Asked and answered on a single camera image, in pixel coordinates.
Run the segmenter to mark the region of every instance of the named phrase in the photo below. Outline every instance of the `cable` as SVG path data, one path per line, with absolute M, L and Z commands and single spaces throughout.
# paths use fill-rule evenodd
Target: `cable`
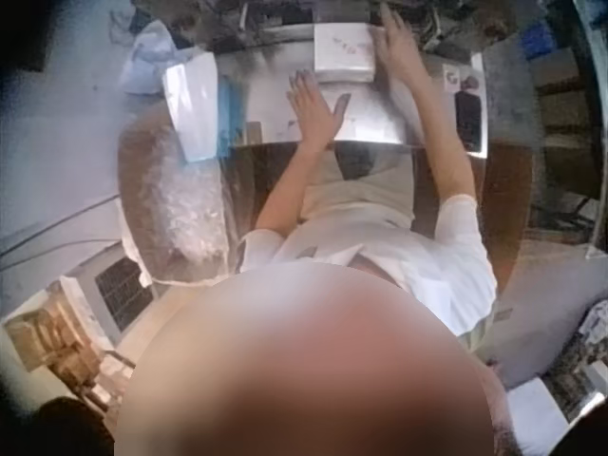
M 8 255 L 10 252 L 14 252 L 14 251 L 15 251 L 15 250 L 17 250 L 18 248 L 20 248 L 20 247 L 24 246 L 25 244 L 27 244 L 28 242 L 30 242 L 32 239 L 36 239 L 36 238 L 38 238 L 39 236 L 43 235 L 43 234 L 44 234 L 44 233 L 46 233 L 47 231 L 52 230 L 52 229 L 53 229 L 53 228 L 55 228 L 56 226 L 61 225 L 62 223 L 65 223 L 65 222 L 67 222 L 67 221 L 69 221 L 69 220 L 72 220 L 72 219 L 74 219 L 74 218 L 76 218 L 76 217 L 80 216 L 81 214 L 84 214 L 85 212 L 88 212 L 88 211 L 90 211 L 90 210 L 92 210 L 92 209 L 95 209 L 96 207 L 103 206 L 103 205 L 104 205 L 104 204 L 106 204 L 107 202 L 110 202 L 110 201 L 112 201 L 112 200 L 115 200 L 115 199 L 117 199 L 118 197 L 119 197 L 119 195 L 117 194 L 117 195 L 113 195 L 113 196 L 111 196 L 111 197 L 109 197 L 109 198 L 102 199 L 101 201 L 96 202 L 96 203 L 94 203 L 94 204 L 91 204 L 90 206 L 87 206 L 86 208 L 81 209 L 80 211 L 77 211 L 77 212 L 75 212 L 75 213 L 71 214 L 70 216 L 67 216 L 67 217 L 61 218 L 60 220 L 55 221 L 54 223 L 51 223 L 49 226 L 47 226 L 47 227 L 43 228 L 42 230 L 40 230 L 40 231 L 38 231 L 38 232 L 34 233 L 33 235 L 30 235 L 30 236 L 26 237 L 25 239 L 20 240 L 20 241 L 19 241 L 19 242 L 17 242 L 16 244 L 11 245 L 11 246 L 10 246 L 10 247 L 9 247 L 7 250 L 5 250 L 4 252 L 0 252 L 0 258 L 5 257 L 5 256 L 6 256 L 6 255 Z
M 93 242 L 120 242 L 120 241 L 121 241 L 120 239 L 83 239 L 83 240 L 72 240 L 71 242 L 64 242 L 63 244 L 55 245 L 54 247 L 51 247 L 50 249 L 43 250 L 42 252 L 40 252 L 36 255 L 28 256 L 26 258 L 15 261 L 14 263 L 9 263 L 6 266 L 3 266 L 2 268 L 0 268 L 0 273 L 4 273 L 7 269 L 14 268 L 15 266 L 19 266 L 20 264 L 27 263 L 28 261 L 32 261 L 33 259 L 43 257 L 44 255 L 55 252 L 56 250 L 64 249 L 71 245 L 88 244 L 88 243 L 93 243 Z

